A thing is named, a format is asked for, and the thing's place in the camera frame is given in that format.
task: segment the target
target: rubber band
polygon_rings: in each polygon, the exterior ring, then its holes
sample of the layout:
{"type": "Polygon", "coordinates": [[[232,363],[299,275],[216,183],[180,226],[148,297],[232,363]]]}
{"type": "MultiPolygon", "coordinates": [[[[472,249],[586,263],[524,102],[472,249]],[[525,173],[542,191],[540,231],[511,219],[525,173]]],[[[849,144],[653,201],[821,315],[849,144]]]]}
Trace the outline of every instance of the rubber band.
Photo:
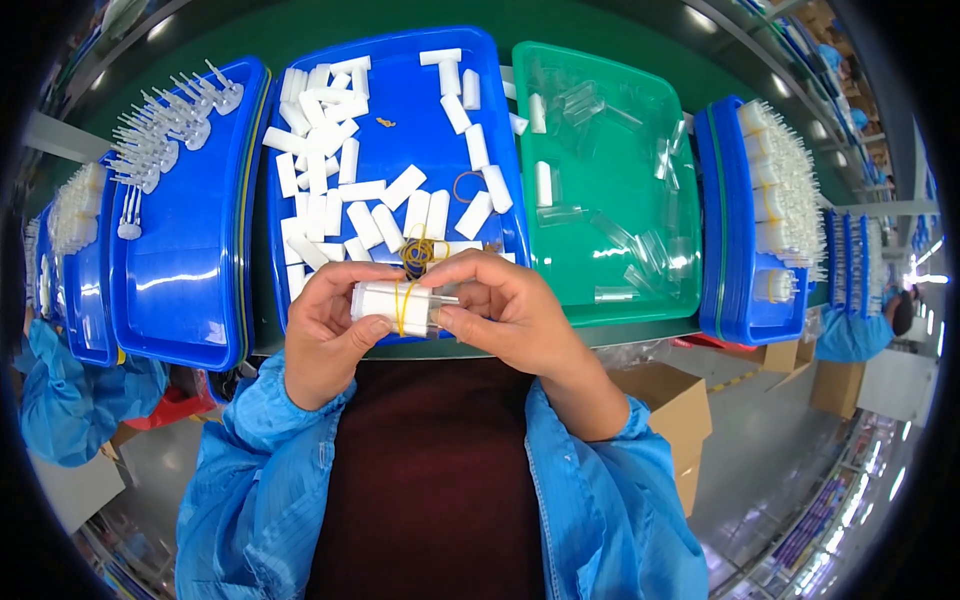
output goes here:
{"type": "Polygon", "coordinates": [[[457,194],[457,183],[460,182],[460,178],[463,177],[464,175],[475,175],[481,180],[484,180],[484,177],[483,177],[483,173],[479,173],[477,171],[464,171],[463,173],[457,176],[457,179],[453,180],[453,197],[457,199],[457,202],[470,204],[472,200],[465,200],[461,198],[459,194],[457,194]]]}

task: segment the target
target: jacket sleeve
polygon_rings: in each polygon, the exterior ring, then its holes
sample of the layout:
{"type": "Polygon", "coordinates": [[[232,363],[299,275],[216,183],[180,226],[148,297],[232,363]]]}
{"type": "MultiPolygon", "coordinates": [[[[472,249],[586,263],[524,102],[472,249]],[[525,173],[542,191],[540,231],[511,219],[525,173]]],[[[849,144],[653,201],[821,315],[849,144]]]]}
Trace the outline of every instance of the jacket sleeve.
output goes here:
{"type": "Polygon", "coordinates": [[[333,439],[356,390],[318,411],[286,394],[283,352],[204,425],[177,520],[177,596],[291,598],[309,578],[324,519],[333,439]]]}

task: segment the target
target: factory floor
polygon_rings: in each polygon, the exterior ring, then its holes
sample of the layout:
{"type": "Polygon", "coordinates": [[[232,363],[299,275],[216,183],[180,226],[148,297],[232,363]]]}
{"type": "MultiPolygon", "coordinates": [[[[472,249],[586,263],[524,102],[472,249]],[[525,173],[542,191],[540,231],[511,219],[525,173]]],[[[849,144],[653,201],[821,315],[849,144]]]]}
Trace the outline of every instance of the factory floor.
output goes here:
{"type": "MultiPolygon", "coordinates": [[[[708,388],[756,367],[704,348],[671,348],[663,360],[703,377],[708,388]]],[[[689,524],[707,550],[712,587],[733,573],[732,563],[762,550],[831,461],[821,452],[840,419],[808,406],[815,369],[773,391],[782,373],[760,372],[709,395],[713,433],[704,443],[689,524]]],[[[182,420],[121,446],[133,485],[106,510],[126,516],[169,550],[176,548],[177,510],[202,428],[182,420]]]]}

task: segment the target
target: bundle of white parts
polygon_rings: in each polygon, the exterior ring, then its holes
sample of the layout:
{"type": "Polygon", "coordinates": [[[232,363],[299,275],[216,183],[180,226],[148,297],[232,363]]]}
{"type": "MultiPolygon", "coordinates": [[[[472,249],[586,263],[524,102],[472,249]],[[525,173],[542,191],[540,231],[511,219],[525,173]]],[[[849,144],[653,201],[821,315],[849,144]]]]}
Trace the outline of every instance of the bundle of white parts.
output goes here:
{"type": "Polygon", "coordinates": [[[741,106],[736,115],[754,188],[757,251],[774,254],[787,267],[808,269],[811,281],[823,281],[827,274],[819,265],[826,257],[827,235],[810,151],[763,101],[741,106]]]}
{"type": "Polygon", "coordinates": [[[458,303],[456,298],[434,295],[432,288],[416,282],[362,281],[353,288],[350,317],[356,322],[369,315],[382,315],[394,324],[394,333],[435,338],[441,328],[431,318],[436,314],[433,311],[444,304],[458,303]]]}

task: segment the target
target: stacked trays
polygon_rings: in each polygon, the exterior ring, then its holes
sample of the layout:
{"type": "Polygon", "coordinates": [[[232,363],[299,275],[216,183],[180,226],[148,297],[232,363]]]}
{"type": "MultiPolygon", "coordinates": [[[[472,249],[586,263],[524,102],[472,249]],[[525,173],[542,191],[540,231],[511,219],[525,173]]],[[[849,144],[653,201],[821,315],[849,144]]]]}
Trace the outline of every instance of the stacked trays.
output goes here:
{"type": "MultiPolygon", "coordinates": [[[[463,59],[459,70],[473,69],[480,76],[481,108],[470,110],[472,123],[483,125],[487,139],[490,163],[498,164],[503,171],[514,205],[504,214],[493,213],[476,236],[485,244],[502,245],[502,252],[513,252],[516,264],[529,266],[527,248],[527,225],[523,212],[520,174],[516,167],[516,144],[510,126],[507,101],[500,79],[496,44],[485,32],[472,27],[453,27],[435,30],[419,30],[356,40],[333,46],[294,60],[289,66],[310,71],[317,64],[350,60],[370,55],[372,68],[368,72],[370,87],[370,112],[356,118],[360,127],[354,137],[360,141],[357,181],[386,180],[393,182],[411,164],[417,165],[426,175],[420,189],[428,192],[450,192],[450,207],[447,215],[446,241],[466,240],[453,226],[467,210],[467,204],[453,198],[453,182],[460,174],[470,171],[467,143],[462,135],[454,134],[440,104],[440,83],[437,67],[420,66],[420,52],[443,48],[461,48],[463,59]],[[385,127],[377,118],[393,122],[385,127]]],[[[279,114],[276,102],[271,125],[289,131],[279,114]]],[[[341,151],[335,156],[338,162],[341,151]]],[[[280,326],[286,332],[287,308],[290,305],[290,289],[287,284],[283,239],[280,220],[296,215],[294,198],[283,198],[276,173],[278,150],[268,149],[270,170],[267,176],[267,206],[270,218],[269,232],[271,253],[274,262],[274,286],[276,312],[280,326]]],[[[464,177],[457,184],[457,192],[463,198],[473,198],[477,190],[485,189],[478,177],[464,177]]],[[[338,175],[328,178],[330,189],[338,187],[338,175]]],[[[373,209],[380,201],[368,201],[373,209]]],[[[404,202],[394,211],[401,225],[407,206],[404,202]]],[[[346,214],[342,215],[341,235],[327,236],[326,242],[343,243],[356,236],[353,224],[346,214]]],[[[383,244],[370,250],[377,262],[401,264],[396,253],[390,253],[383,244]]],[[[442,331],[440,337],[450,337],[442,331]]],[[[401,337],[391,333],[379,342],[389,345],[420,342],[423,338],[401,337]]]]}
{"type": "MultiPolygon", "coordinates": [[[[100,164],[116,157],[111,150],[100,164]]],[[[110,214],[117,183],[109,179],[97,217],[97,239],[76,254],[63,258],[63,299],[66,305],[66,339],[70,353],[80,361],[100,367],[117,363],[117,342],[110,322],[109,244],[110,214]]]]}
{"type": "Polygon", "coordinates": [[[719,340],[762,346],[798,339],[804,330],[807,270],[792,269],[800,292],[793,301],[754,299],[754,274],[786,269],[772,254],[756,251],[754,195],[736,110],[730,96],[697,113],[704,170],[704,298],[700,327],[719,340]]]}
{"type": "MultiPolygon", "coordinates": [[[[143,196],[143,234],[116,235],[125,185],[113,196],[110,308],[124,351],[226,371],[252,347],[250,239],[253,183],[270,72],[243,58],[221,71],[245,87],[240,107],[210,114],[211,134],[143,196]]],[[[212,73],[205,79],[215,81],[212,73]]]]}
{"type": "Polygon", "coordinates": [[[533,94],[544,99],[547,112],[546,133],[533,133],[531,122],[520,137],[531,266],[550,284],[570,323],[585,327],[692,315],[700,305],[702,235],[693,157],[683,130],[668,158],[679,187],[672,201],[667,181],[655,175],[658,144],[684,119],[677,92],[628,65],[539,42],[518,44],[513,59],[517,112],[530,118],[533,94]],[[556,99],[572,93],[571,85],[584,84],[595,86],[603,108],[586,123],[560,115],[556,99]],[[615,120],[617,114],[637,125],[625,126],[615,120]],[[581,219],[540,224],[534,203],[538,162],[550,165],[554,209],[579,208],[581,219]],[[624,301],[597,300],[599,289],[630,290],[624,273],[638,261],[591,223],[598,213],[626,236],[650,232],[662,239],[670,277],[634,290],[624,301]]]}

